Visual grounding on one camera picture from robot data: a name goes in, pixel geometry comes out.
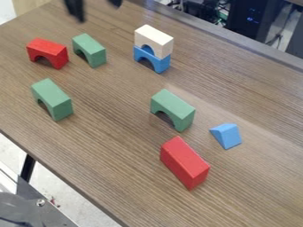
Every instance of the arch block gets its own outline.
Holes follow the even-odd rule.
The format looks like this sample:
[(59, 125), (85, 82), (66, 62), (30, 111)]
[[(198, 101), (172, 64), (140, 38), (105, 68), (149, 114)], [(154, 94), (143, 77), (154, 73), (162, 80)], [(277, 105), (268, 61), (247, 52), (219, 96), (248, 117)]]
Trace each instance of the arch block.
[(135, 30), (135, 46), (142, 48), (144, 45), (152, 48), (155, 57), (164, 59), (173, 52), (174, 38), (152, 26), (144, 25)]
[(186, 130), (195, 116), (196, 109), (179, 97), (164, 89), (151, 97), (151, 112), (167, 114), (179, 132)]
[(139, 61), (140, 59), (148, 59), (151, 61), (153, 68), (157, 74), (160, 74), (167, 70), (170, 66), (170, 55), (164, 59), (158, 59), (157, 57), (150, 54), (148, 51), (145, 51), (142, 48), (134, 46), (134, 60)]
[(27, 45), (27, 53), (31, 61), (45, 57), (56, 69), (60, 69), (68, 62), (66, 46), (42, 38), (32, 40)]
[(160, 160), (188, 190), (204, 182), (210, 169), (210, 165), (180, 137), (174, 137), (161, 146)]
[(34, 83), (31, 90), (35, 101), (38, 103), (41, 100), (46, 105), (54, 121), (60, 121), (74, 112), (72, 99), (51, 79)]
[(85, 55), (91, 67), (106, 63), (106, 48), (86, 33), (73, 38), (73, 48), (75, 54)]

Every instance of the red block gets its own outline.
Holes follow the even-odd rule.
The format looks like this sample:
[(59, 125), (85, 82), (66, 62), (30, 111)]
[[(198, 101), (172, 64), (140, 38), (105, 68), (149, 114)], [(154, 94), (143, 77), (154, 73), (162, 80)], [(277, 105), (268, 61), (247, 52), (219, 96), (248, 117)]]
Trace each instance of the red block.
[(188, 190), (204, 182), (210, 169), (210, 165), (180, 137), (161, 146), (160, 159)]
[(68, 61), (66, 46), (41, 38), (32, 40), (27, 45), (27, 52), (31, 61), (45, 57), (57, 69), (63, 67)]

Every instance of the green block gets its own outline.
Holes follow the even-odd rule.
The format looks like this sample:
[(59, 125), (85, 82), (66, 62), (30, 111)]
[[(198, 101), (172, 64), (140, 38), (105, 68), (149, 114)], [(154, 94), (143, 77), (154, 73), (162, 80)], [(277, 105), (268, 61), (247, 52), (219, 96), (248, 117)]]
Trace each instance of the green block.
[(38, 104), (41, 102), (45, 104), (54, 121), (60, 121), (74, 112), (72, 99), (51, 79), (47, 78), (34, 83), (31, 90), (35, 101)]
[(164, 89), (151, 97), (151, 112), (167, 114), (179, 132), (186, 130), (193, 121), (196, 109)]
[(106, 62), (106, 48), (88, 34), (73, 38), (75, 54), (83, 53), (91, 67), (99, 67)]

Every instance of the blue triangular block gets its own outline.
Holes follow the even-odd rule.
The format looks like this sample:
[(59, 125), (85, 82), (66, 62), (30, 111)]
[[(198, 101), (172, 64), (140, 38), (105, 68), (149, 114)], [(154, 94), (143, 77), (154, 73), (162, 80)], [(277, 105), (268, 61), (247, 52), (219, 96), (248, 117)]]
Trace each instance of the blue triangular block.
[(234, 123), (224, 123), (209, 131), (225, 150), (242, 143), (239, 129)]

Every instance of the blue block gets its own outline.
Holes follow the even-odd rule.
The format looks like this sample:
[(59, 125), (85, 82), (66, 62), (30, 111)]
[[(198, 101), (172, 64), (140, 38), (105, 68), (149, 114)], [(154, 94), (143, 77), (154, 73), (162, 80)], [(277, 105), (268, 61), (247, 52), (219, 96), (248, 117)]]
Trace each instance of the blue block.
[(149, 46), (143, 48), (134, 46), (134, 60), (139, 61), (143, 58), (151, 61), (157, 74), (164, 72), (170, 67), (170, 54), (163, 59), (159, 59), (153, 55), (153, 51)]
[(209, 131), (225, 150), (242, 143), (239, 128), (234, 123), (224, 123)]

